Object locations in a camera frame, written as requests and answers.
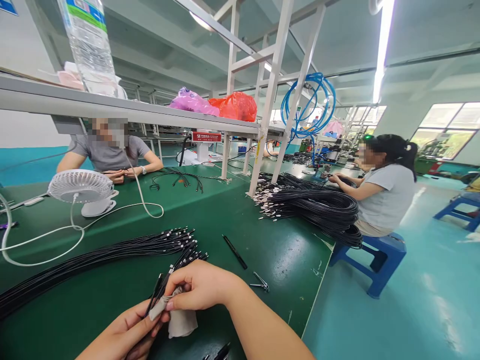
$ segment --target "chair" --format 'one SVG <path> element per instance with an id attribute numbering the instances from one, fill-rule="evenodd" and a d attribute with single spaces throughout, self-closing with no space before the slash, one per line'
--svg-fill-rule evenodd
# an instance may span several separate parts
<path id="1" fill-rule="evenodd" d="M 455 208 L 460 204 L 468 204 L 480 208 L 480 202 L 459 196 L 457 199 L 448 204 L 443 210 L 437 213 L 433 218 L 440 220 L 445 215 L 450 215 L 462 220 L 466 220 L 468 221 L 468 225 L 465 227 L 465 230 L 474 232 L 480 225 L 480 213 L 476 217 L 471 217 L 468 216 L 466 212 L 455 210 Z"/>
<path id="2" fill-rule="evenodd" d="M 380 299 L 380 293 L 402 262 L 404 256 L 407 254 L 407 247 L 403 237 L 395 232 L 383 237 L 364 235 L 363 247 L 361 250 L 374 256 L 374 259 L 370 264 L 370 269 L 349 257 L 347 255 L 349 249 L 348 246 L 337 242 L 330 259 L 330 266 L 334 266 L 338 260 L 342 259 L 354 268 L 360 270 L 372 279 L 371 286 L 366 293 L 374 299 Z"/>

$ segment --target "plastic water bottle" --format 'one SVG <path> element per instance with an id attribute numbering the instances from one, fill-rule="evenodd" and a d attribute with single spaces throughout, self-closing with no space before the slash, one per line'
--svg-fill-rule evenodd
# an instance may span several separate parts
<path id="1" fill-rule="evenodd" d="M 57 0 L 83 85 L 89 93 L 117 97 L 117 80 L 100 0 Z"/>

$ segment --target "white shelf frame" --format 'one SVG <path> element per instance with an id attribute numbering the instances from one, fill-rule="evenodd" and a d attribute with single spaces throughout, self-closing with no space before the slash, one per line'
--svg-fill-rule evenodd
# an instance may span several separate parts
<path id="1" fill-rule="evenodd" d="M 255 152 L 255 164 L 251 175 L 250 189 L 248 191 L 248 194 L 253 196 L 256 191 L 260 167 L 262 165 L 263 151 L 261 150 L 265 147 L 267 138 L 269 140 L 282 141 L 280 154 L 273 173 L 273 182 L 276 182 L 278 174 L 280 173 L 285 149 L 290 140 L 295 111 L 290 111 L 285 129 L 269 126 L 279 80 L 285 82 L 298 79 L 291 104 L 291 108 L 296 109 L 302 94 L 305 76 L 312 63 L 312 55 L 326 8 L 339 0 L 315 0 L 293 14 L 294 0 L 283 0 L 278 24 L 273 25 L 271 29 L 250 43 L 254 44 L 262 40 L 262 49 L 258 52 L 238 38 L 241 0 L 227 0 L 218 12 L 219 14 L 215 14 L 214 16 L 203 10 L 193 0 L 175 1 L 205 21 L 229 43 L 228 95 L 234 91 L 236 72 L 259 64 L 255 88 L 255 101 L 257 103 L 259 102 L 260 88 L 267 85 L 261 124 L 178 110 L 139 101 L 107 97 L 8 75 L 0 75 L 0 109 L 79 118 L 128 118 L 132 123 L 222 131 L 224 132 L 221 172 L 223 179 L 227 177 L 230 136 L 247 138 L 247 150 L 251 148 L 252 139 L 257 139 L 258 145 L 257 151 Z M 220 17 L 225 17 L 230 12 L 231 25 L 230 31 L 228 31 L 218 21 Z M 280 78 L 280 68 L 290 26 L 308 17 L 313 18 L 312 28 L 301 69 L 298 73 L 283 75 Z M 269 45 L 269 36 L 275 33 L 276 42 L 275 44 Z M 246 52 L 248 56 L 237 61 L 238 49 Z M 264 66 L 267 59 L 271 59 L 271 71 L 268 80 L 264 80 Z M 245 154 L 244 174 L 248 173 L 250 152 L 251 151 L 248 151 Z"/>

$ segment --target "ceiling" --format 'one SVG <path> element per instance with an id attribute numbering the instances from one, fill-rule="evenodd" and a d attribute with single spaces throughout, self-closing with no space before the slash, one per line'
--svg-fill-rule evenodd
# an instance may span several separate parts
<path id="1" fill-rule="evenodd" d="M 203 0 L 215 13 L 226 0 Z M 312 0 L 296 0 L 294 11 Z M 38 26 L 51 42 L 50 58 L 58 68 L 72 61 L 57 0 L 35 0 Z M 182 87 L 205 95 L 224 91 L 227 85 L 229 46 L 217 33 L 199 26 L 174 0 L 103 0 L 116 74 L 129 97 L 140 88 L 161 90 L 159 103 Z M 244 0 L 240 7 L 238 37 L 249 43 L 279 21 L 282 0 Z M 480 47 L 480 0 L 397 0 L 393 12 L 387 64 Z M 230 17 L 222 21 L 230 28 Z M 340 0 L 325 14 L 312 63 L 324 74 L 375 67 L 381 14 L 370 15 L 368 0 Z M 282 72 L 300 70 L 312 26 L 309 19 L 294 24 L 287 39 Z M 275 36 L 270 37 L 270 44 Z M 246 54 L 239 51 L 238 59 Z M 258 66 L 238 72 L 235 88 L 253 86 Z M 332 79 L 343 104 L 368 103 L 373 72 Z M 420 99 L 426 92 L 452 91 L 480 86 L 480 55 L 450 58 L 389 68 L 382 98 Z M 281 88 L 283 94 L 287 86 Z"/>

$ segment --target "gray t-shirt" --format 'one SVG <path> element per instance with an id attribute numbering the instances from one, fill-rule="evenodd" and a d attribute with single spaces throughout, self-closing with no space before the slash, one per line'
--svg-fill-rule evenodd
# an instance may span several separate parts
<path id="1" fill-rule="evenodd" d="M 365 175 L 365 183 L 377 184 L 385 190 L 358 202 L 358 217 L 369 224 L 395 229 L 412 204 L 415 180 L 412 171 L 399 164 L 391 164 Z"/>
<path id="2" fill-rule="evenodd" d="M 88 157 L 93 164 L 96 172 L 108 170 L 129 169 L 130 164 L 122 149 L 117 146 L 109 146 L 104 141 L 98 141 L 93 135 L 77 135 L 78 142 L 72 153 Z M 70 143 L 70 148 L 74 146 L 74 141 Z M 150 151 L 147 144 L 137 136 L 128 136 L 128 147 L 131 154 L 131 164 L 136 167 L 139 164 L 139 157 L 144 157 Z"/>

